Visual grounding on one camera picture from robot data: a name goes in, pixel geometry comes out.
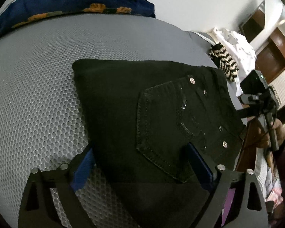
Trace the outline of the person's right hand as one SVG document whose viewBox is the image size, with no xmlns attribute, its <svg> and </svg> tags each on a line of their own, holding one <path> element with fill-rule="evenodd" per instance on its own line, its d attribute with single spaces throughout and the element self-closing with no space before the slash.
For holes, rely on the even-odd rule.
<svg viewBox="0 0 285 228">
<path fill-rule="evenodd" d="M 268 148 L 270 145 L 270 135 L 269 133 L 264 132 L 260 121 L 257 118 L 254 118 L 251 120 L 250 125 L 252 128 L 252 145 L 257 148 Z M 279 119 L 276 119 L 271 125 L 272 129 L 276 131 L 278 145 L 281 146 L 285 141 L 285 128 Z"/>
</svg>

